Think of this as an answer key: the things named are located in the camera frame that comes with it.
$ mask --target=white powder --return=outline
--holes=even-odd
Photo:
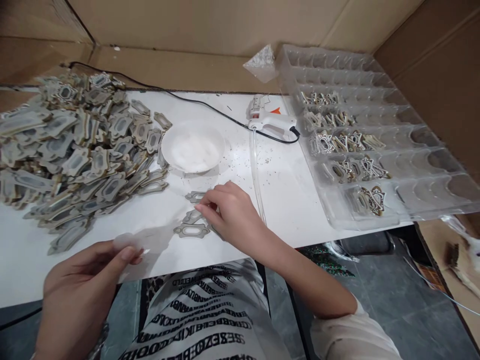
[[[220,157],[217,147],[208,136],[193,131],[175,139],[171,155],[176,165],[190,173],[213,168]]]

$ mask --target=white bowl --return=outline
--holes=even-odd
[[[202,120],[174,124],[163,136],[166,162],[184,173],[203,173],[216,167],[225,152],[220,132]]]

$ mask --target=fingernail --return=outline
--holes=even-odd
[[[133,246],[127,246],[121,251],[120,256],[123,260],[131,260],[135,256],[136,252],[137,250],[135,250]]]

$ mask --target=black power cord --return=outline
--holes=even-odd
[[[247,130],[250,130],[247,125],[241,123],[240,121],[235,120],[233,117],[228,116],[227,114],[221,112],[220,110],[214,108],[213,106],[211,106],[210,104],[208,104],[208,103],[206,103],[206,102],[204,102],[204,101],[184,98],[184,97],[181,97],[181,96],[178,96],[178,95],[174,94],[173,92],[171,92],[171,91],[169,91],[169,90],[167,90],[167,89],[164,89],[163,87],[145,84],[145,83],[140,82],[140,81],[138,81],[138,80],[135,80],[135,79],[131,78],[130,76],[127,76],[127,75],[125,75],[125,74],[123,74],[123,73],[121,73],[121,72],[99,69],[99,68],[97,68],[97,67],[88,65],[88,64],[83,63],[83,62],[80,62],[80,61],[72,61],[72,62],[70,63],[70,65],[68,65],[68,68],[71,70],[75,65],[82,65],[82,66],[84,66],[84,67],[86,67],[86,68],[90,68],[90,69],[96,70],[96,71],[98,71],[98,72],[105,72],[105,73],[109,73],[109,74],[118,75],[118,76],[124,77],[125,79],[128,79],[128,80],[130,80],[130,81],[132,81],[132,82],[134,82],[135,84],[138,84],[138,85],[140,85],[140,86],[143,86],[143,87],[146,87],[146,88],[149,88],[149,89],[156,89],[156,90],[159,90],[159,91],[161,91],[161,92],[165,92],[165,93],[167,93],[167,94],[170,94],[170,95],[172,95],[173,97],[175,97],[175,98],[177,98],[177,99],[184,100],[184,101],[189,102],[189,103],[197,103],[197,104],[205,105],[206,107],[209,107],[210,109],[212,109],[214,112],[216,112],[216,113],[218,113],[218,114],[226,117],[227,119],[233,121],[235,124],[240,125],[242,128],[247,129]],[[297,129],[295,128],[295,126],[292,126],[289,130],[296,135],[296,139],[295,139],[295,140],[292,140],[292,141],[282,140],[282,139],[279,139],[279,138],[277,138],[277,137],[268,135],[268,134],[266,134],[266,133],[264,133],[264,132],[261,132],[261,131],[257,131],[257,134],[263,135],[264,137],[267,137],[267,138],[269,138],[269,139],[275,140],[275,141],[277,141],[277,142],[279,142],[279,143],[282,143],[282,144],[293,144],[293,143],[296,143],[296,142],[300,139],[300,133],[297,131]]]
[[[38,313],[41,312],[41,311],[42,311],[42,308],[39,307],[38,309],[36,309],[36,310],[34,310],[34,311],[32,311],[32,312],[29,312],[28,314],[23,315],[22,317],[16,318],[15,320],[12,320],[12,321],[7,322],[7,323],[5,323],[5,324],[3,324],[3,325],[0,325],[0,331],[5,330],[5,329],[8,329],[8,328],[10,328],[10,327],[12,327],[13,325],[16,325],[16,324],[18,324],[18,323],[21,323],[22,321],[27,320],[28,318],[31,318],[33,315],[38,314]]]

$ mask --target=white sleeve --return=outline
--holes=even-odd
[[[401,359],[392,339],[356,302],[358,307],[353,315],[313,319],[310,335],[317,356],[328,360]]]

